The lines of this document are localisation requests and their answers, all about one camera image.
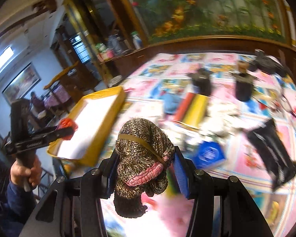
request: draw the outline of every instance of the tablecloth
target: tablecloth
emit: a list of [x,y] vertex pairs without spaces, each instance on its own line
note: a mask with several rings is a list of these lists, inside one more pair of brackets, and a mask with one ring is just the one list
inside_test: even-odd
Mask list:
[[[54,91],[54,94],[59,98],[62,103],[65,103],[70,99],[70,95],[67,93],[65,88],[62,85],[59,85]],[[50,96],[44,100],[45,108],[49,109],[50,107],[60,105],[56,97],[50,93]]]
[[[143,117],[157,124],[162,122],[162,128],[173,126],[172,116],[163,112],[164,93],[180,89],[180,92],[174,93],[179,93],[178,95],[184,98],[187,92],[193,92],[191,79],[187,73],[195,72],[201,67],[214,72],[211,76],[213,86],[211,99],[221,99],[237,104],[241,111],[241,119],[248,125],[273,117],[280,139],[291,159],[296,160],[296,120],[282,108],[272,111],[269,109],[279,103],[282,79],[278,75],[267,75],[259,70],[251,72],[257,77],[254,93],[256,97],[262,98],[240,102],[234,97],[235,82],[230,73],[237,71],[238,60],[250,61],[254,58],[253,55],[236,53],[158,54],[155,56],[122,83],[129,98],[107,139],[99,163],[110,157],[118,131],[128,119]],[[296,86],[289,76],[283,80],[284,93],[296,114]],[[296,222],[296,177],[273,193],[271,178],[254,147],[243,133],[228,140],[224,153],[227,161],[208,172],[212,176],[221,178],[236,175],[248,189],[265,218],[271,217],[272,205],[276,202],[278,204],[276,217],[271,220],[269,226],[275,237],[284,237]],[[155,195],[152,198],[142,195],[143,204],[148,206],[148,210],[138,219],[118,216],[113,199],[112,195],[108,200],[101,200],[101,203],[106,229],[114,236],[181,237],[186,235],[193,201],[186,200],[177,193],[171,183],[161,195]]]

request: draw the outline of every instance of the framed picture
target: framed picture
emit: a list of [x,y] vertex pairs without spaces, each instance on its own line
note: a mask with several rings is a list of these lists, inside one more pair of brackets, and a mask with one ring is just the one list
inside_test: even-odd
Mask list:
[[23,98],[40,80],[35,68],[30,63],[7,85],[2,93],[7,102],[11,104],[16,99]]

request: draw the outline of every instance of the white paper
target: white paper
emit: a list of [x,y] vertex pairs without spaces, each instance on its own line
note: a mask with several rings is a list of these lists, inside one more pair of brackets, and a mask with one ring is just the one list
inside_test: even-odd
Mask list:
[[71,140],[62,141],[57,156],[70,160],[81,159],[98,133],[108,110],[116,98],[117,95],[113,95],[96,100],[85,100],[87,105],[75,120],[78,129]]

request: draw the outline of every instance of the fluorescent light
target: fluorescent light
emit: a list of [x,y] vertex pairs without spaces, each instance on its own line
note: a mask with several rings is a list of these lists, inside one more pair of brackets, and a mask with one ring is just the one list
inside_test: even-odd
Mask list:
[[13,56],[13,54],[14,52],[10,46],[4,50],[0,56],[0,68],[3,67],[3,65]]

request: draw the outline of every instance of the hand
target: hand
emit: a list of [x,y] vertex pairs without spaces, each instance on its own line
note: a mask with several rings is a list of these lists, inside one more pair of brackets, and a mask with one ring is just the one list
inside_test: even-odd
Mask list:
[[29,178],[29,183],[35,189],[37,185],[39,185],[41,182],[42,171],[43,170],[41,168],[41,162],[37,156],[35,157],[35,161],[31,169],[24,166],[20,166],[15,161],[10,171],[11,182],[15,185],[23,187],[23,178],[27,177]]

